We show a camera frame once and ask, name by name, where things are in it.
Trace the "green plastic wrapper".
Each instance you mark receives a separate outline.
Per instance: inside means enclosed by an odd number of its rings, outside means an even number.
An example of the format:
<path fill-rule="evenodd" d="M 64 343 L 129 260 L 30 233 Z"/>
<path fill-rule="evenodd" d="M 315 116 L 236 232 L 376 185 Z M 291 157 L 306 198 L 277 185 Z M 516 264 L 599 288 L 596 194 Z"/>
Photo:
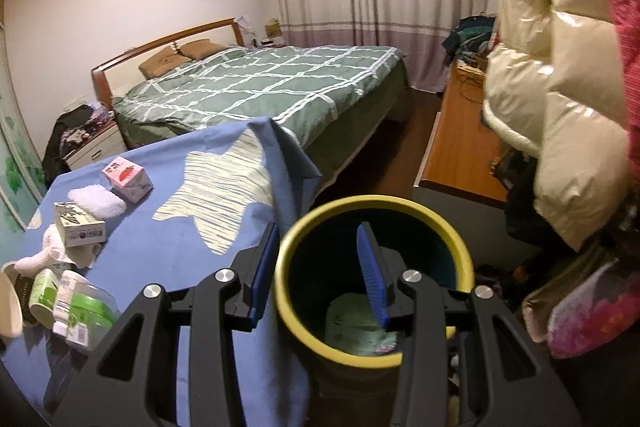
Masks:
<path fill-rule="evenodd" d="M 388 333 L 375 320 L 368 297 L 345 294 L 330 303 L 326 312 L 324 342 L 358 357 L 390 355 L 398 347 L 396 333 Z"/>

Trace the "pink strawberry milk carton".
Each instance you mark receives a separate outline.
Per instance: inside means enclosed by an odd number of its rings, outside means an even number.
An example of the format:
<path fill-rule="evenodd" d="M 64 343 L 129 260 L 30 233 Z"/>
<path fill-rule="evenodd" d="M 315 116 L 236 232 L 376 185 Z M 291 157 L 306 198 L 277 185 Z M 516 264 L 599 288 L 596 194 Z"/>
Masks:
<path fill-rule="evenodd" d="M 145 169 L 122 156 L 112 159 L 102 169 L 102 173 L 112 190 L 131 204 L 141 202 L 153 188 Z"/>

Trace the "clear green label jar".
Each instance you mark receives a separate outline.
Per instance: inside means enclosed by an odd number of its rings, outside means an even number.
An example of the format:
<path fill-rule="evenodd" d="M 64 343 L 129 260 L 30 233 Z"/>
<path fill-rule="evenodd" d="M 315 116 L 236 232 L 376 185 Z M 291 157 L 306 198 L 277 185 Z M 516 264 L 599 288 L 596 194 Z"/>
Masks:
<path fill-rule="evenodd" d="M 52 333 L 89 353 L 120 317 L 115 298 L 75 271 L 65 270 L 53 305 Z"/>

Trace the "white tissue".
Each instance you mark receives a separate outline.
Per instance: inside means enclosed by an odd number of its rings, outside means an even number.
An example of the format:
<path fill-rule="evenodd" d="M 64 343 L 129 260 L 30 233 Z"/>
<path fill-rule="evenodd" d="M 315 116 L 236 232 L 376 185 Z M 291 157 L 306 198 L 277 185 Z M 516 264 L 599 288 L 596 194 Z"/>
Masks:
<path fill-rule="evenodd" d="M 43 234 L 41 251 L 18 259 L 14 268 L 24 277 L 35 277 L 40 271 L 55 265 L 75 265 L 79 269 L 91 269 L 101 251 L 100 243 L 67 247 L 63 244 L 56 225 L 49 225 Z"/>

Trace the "white fluffy cloth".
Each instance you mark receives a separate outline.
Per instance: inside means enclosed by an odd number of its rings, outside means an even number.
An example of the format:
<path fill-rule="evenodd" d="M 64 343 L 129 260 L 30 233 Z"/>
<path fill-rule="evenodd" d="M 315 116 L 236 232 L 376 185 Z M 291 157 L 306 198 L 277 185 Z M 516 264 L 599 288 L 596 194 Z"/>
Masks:
<path fill-rule="evenodd" d="M 74 188 L 67 193 L 67 197 L 82 210 L 100 220 L 116 218 L 127 210 L 126 202 L 100 184 Z"/>

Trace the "green tea carton box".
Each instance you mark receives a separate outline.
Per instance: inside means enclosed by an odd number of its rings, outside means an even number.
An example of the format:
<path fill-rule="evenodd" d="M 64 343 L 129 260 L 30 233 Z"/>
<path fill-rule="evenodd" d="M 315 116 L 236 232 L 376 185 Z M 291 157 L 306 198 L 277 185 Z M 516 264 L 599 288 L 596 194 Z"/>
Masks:
<path fill-rule="evenodd" d="M 106 241 L 106 225 L 73 202 L 53 204 L 54 221 L 65 247 L 102 244 Z"/>

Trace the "paper noodle bowl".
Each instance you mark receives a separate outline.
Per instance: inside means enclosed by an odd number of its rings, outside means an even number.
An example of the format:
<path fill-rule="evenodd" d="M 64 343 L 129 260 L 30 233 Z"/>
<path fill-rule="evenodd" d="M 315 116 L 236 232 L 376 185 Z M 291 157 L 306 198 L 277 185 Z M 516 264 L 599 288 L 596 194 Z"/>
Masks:
<path fill-rule="evenodd" d="M 2 265 L 1 269 L 1 336 L 16 339 L 23 335 L 25 327 L 32 327 L 37 320 L 29 310 L 29 297 L 34 280 L 24 277 L 15 269 L 15 262 Z"/>

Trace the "small green carton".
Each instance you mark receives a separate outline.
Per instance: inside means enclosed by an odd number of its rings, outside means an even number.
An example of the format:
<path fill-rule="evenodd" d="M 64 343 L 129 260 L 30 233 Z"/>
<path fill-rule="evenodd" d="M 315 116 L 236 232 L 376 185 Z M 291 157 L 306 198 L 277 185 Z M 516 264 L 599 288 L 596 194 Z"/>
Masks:
<path fill-rule="evenodd" d="M 40 271 L 32 284 L 28 309 L 36 321 L 46 329 L 52 329 L 54 323 L 53 308 L 58 293 L 60 276 L 51 268 Z"/>

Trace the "blue tablecloth with stars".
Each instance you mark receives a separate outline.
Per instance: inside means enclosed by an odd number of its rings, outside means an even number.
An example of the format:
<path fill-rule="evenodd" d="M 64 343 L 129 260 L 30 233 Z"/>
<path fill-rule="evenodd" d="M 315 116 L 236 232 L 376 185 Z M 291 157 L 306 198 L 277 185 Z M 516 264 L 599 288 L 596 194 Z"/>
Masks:
<path fill-rule="evenodd" d="M 108 220 L 106 243 L 85 275 L 115 298 L 124 313 L 146 285 L 166 291 L 196 286 L 231 267 L 239 251 L 259 242 L 269 222 L 281 236 L 309 210 L 321 174 L 290 132 L 262 117 L 218 124 L 130 150 L 153 188 L 123 216 Z M 38 254 L 54 223 L 55 202 L 69 191 L 106 185 L 110 159 L 58 176 L 19 239 L 1 225 L 1 265 Z M 206 191 L 213 210 L 188 202 L 186 190 Z M 274 298 L 251 333 L 233 333 L 247 426 L 303 426 L 309 377 L 278 332 Z M 38 324 L 1 347 L 1 426 L 50 426 L 55 410 L 87 357 Z"/>

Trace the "wooden bed with headboard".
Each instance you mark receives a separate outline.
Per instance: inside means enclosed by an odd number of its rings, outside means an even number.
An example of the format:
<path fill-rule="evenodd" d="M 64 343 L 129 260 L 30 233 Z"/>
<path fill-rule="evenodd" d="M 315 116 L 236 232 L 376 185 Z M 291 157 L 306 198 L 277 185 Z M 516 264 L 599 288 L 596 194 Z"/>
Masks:
<path fill-rule="evenodd" d="M 131 48 L 91 76 L 131 147 L 269 117 L 329 186 L 407 88 L 404 57 L 394 46 L 250 48 L 227 18 Z"/>

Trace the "white bedside cabinet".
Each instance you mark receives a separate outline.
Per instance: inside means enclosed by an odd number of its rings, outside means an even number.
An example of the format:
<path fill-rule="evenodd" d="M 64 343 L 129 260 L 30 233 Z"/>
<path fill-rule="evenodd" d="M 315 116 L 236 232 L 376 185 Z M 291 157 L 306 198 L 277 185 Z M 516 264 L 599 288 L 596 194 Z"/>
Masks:
<path fill-rule="evenodd" d="M 75 152 L 66 155 L 64 161 L 70 170 L 76 170 L 93 162 L 120 155 L 126 150 L 127 147 L 119 127 L 115 121 L 112 121 Z"/>

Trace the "clothes heap on desk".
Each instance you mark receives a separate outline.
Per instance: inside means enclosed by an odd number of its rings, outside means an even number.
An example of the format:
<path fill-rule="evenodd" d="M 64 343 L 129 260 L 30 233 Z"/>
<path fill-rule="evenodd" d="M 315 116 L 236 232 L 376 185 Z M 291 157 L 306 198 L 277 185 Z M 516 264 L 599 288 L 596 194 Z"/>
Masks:
<path fill-rule="evenodd" d="M 488 42 L 495 28 L 495 15 L 472 15 L 462 18 L 442 42 L 445 51 L 444 64 L 460 60 L 465 53 L 477 53 Z"/>

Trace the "brown pillow left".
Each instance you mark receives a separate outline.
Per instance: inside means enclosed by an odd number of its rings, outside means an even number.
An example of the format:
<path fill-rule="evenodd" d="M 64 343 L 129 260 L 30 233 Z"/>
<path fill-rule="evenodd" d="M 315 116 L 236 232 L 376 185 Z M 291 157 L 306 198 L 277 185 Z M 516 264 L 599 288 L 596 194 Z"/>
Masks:
<path fill-rule="evenodd" d="M 171 46 L 163 49 L 142 62 L 138 69 L 145 79 L 163 76 L 171 70 L 190 62 L 190 58 L 178 53 Z"/>

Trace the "brown pillow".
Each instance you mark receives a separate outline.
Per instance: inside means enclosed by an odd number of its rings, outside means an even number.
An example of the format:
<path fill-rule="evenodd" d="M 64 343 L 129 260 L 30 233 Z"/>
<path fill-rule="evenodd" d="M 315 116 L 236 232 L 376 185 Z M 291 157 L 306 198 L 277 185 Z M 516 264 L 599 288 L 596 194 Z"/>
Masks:
<path fill-rule="evenodd" d="M 163 76 L 171 70 L 190 62 L 190 58 L 178 53 L 171 46 L 163 49 L 142 62 L 138 69 L 145 79 Z"/>
<path fill-rule="evenodd" d="M 179 53 L 190 60 L 201 61 L 204 58 L 228 49 L 224 44 L 216 43 L 208 39 L 200 39 L 187 42 L 179 46 Z"/>

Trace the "brown pillow right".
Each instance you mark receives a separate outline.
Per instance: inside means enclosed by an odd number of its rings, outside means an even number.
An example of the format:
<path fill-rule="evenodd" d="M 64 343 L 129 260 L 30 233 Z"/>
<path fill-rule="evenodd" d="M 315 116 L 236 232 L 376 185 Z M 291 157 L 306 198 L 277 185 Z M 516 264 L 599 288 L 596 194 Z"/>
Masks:
<path fill-rule="evenodd" d="M 224 44 L 216 43 L 208 39 L 200 39 L 187 42 L 179 46 L 179 53 L 190 60 L 201 61 L 204 58 L 228 49 Z"/>

